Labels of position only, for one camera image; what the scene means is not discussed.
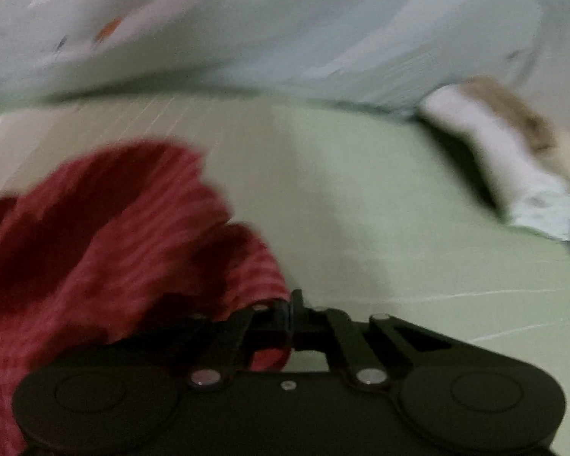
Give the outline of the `red checkered shirt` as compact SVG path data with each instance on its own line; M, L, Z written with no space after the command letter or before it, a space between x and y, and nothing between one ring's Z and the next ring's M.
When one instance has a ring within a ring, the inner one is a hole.
M119 143L0 197L0 455L22 450L11 398L66 349L129 336L165 295L216 319L289 299L276 258L235 223L182 143Z

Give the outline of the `white folded garment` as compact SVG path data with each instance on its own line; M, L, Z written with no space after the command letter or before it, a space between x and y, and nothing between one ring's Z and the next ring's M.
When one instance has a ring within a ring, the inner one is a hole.
M426 96L418 114L469 147L507 225L570 242L570 179L536 158L487 106L449 84Z

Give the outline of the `carrot print bed sheet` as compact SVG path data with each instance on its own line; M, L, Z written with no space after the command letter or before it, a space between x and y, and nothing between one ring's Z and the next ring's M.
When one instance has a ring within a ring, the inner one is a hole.
M0 0L0 105L133 89L412 108L474 75L528 84L570 0Z

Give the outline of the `beige folded garment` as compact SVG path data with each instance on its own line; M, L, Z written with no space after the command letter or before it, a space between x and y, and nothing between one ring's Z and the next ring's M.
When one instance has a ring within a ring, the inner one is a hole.
M477 100L520 134L525 145L543 164L570 178L570 133L554 125L521 97L489 76L463 80L466 97Z

